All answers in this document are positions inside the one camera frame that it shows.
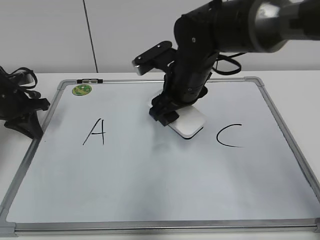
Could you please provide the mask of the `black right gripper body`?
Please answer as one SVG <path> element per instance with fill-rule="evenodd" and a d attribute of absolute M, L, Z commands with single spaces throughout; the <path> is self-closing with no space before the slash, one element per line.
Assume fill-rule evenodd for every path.
<path fill-rule="evenodd" d="M 205 83 L 218 54 L 208 37 L 178 42 L 175 60 L 165 73 L 163 90 L 155 99 L 171 100 L 175 110 L 193 105 L 207 93 Z"/>

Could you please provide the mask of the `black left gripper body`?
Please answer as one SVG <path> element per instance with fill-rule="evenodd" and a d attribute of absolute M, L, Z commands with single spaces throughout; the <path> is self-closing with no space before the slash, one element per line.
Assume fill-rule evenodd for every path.
<path fill-rule="evenodd" d="M 4 121 L 4 127 L 31 139 L 43 136 L 37 111 L 47 111 L 49 107 L 50 103 L 46 98 L 32 99 L 18 92 L 0 95 L 0 119 Z"/>

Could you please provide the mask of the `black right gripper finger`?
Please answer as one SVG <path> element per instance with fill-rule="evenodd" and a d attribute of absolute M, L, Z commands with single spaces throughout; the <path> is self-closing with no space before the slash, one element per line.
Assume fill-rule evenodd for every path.
<path fill-rule="evenodd" d="M 164 127 L 173 123 L 179 118 L 175 106 L 170 99 L 154 98 L 151 101 L 149 115 L 156 121 L 160 122 Z"/>

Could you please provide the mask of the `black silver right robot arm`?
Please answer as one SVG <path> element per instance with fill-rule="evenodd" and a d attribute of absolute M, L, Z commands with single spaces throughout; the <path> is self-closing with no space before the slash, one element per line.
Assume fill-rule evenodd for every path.
<path fill-rule="evenodd" d="M 163 41 L 152 50 L 165 73 L 162 92 L 149 115 L 167 126 L 178 110 L 193 105 L 208 90 L 206 82 L 227 53 L 274 53 L 288 41 L 320 38 L 320 3 L 304 0 L 213 0 L 183 14 L 174 24 L 177 49 Z"/>

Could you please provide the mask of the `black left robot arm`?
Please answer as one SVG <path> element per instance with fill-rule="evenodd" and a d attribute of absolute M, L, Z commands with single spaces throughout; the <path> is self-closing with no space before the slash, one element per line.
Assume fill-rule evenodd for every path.
<path fill-rule="evenodd" d="M 31 139 L 40 139 L 44 133 L 37 111 L 50 107 L 50 102 L 34 90 L 37 84 L 37 76 L 27 67 L 11 73 L 0 68 L 0 119 L 6 128 Z"/>

